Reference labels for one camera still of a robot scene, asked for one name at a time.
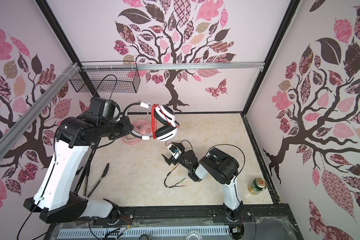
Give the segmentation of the white black headphones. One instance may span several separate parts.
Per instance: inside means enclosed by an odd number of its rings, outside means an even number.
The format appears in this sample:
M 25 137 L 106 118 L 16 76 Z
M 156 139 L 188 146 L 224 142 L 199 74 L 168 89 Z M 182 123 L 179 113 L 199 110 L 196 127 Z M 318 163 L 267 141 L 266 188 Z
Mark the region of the white black headphones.
M 168 106 L 139 101 L 128 105 L 123 111 L 123 115 L 127 117 L 129 109 L 133 106 L 140 106 L 151 111 L 152 134 L 140 135 L 132 130 L 132 136 L 144 141 L 155 139 L 161 142 L 166 142 L 176 137 L 180 124 L 175 119 L 175 113 Z

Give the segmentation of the pink headphones with cable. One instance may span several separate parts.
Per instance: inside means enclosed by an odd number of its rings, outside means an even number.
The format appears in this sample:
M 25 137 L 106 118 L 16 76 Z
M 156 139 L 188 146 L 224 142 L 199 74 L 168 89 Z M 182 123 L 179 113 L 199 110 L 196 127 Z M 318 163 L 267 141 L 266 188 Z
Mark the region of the pink headphones with cable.
M 133 123 L 134 131 L 140 135 L 150 135 L 152 134 L 151 122 L 144 119 L 137 119 Z M 128 137 L 125 136 L 121 138 L 122 142 L 129 146 L 134 146 L 143 141 L 138 137 Z

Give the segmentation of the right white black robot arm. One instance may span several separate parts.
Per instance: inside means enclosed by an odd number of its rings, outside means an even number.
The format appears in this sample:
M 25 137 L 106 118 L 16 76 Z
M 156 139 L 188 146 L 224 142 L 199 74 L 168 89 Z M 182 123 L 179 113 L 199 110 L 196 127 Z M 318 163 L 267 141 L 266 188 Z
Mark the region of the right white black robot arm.
M 182 143 L 171 143 L 167 146 L 171 157 L 164 157 L 164 160 L 168 165 L 183 166 L 194 182 L 200 182 L 208 175 L 212 176 L 223 187 L 223 207 L 228 220 L 236 222 L 241 219 L 244 209 L 237 187 L 240 164 L 234 157 L 220 150 L 219 146 L 211 147 L 199 160 L 195 152 L 186 151 Z

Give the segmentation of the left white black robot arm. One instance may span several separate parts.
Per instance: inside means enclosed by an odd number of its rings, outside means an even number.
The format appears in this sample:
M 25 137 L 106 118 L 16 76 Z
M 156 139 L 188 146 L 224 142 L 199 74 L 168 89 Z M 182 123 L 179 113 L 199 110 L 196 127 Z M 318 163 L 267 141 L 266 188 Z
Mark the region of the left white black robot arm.
M 93 217 L 113 225 L 119 220 L 118 205 L 110 200 L 90 200 L 72 191 L 77 172 L 90 150 L 102 138 L 117 140 L 131 133 L 134 126 L 113 100 L 93 97 L 88 111 L 64 119 L 54 137 L 54 154 L 46 176 L 34 197 L 24 201 L 30 212 L 40 214 L 45 223 L 69 223 Z

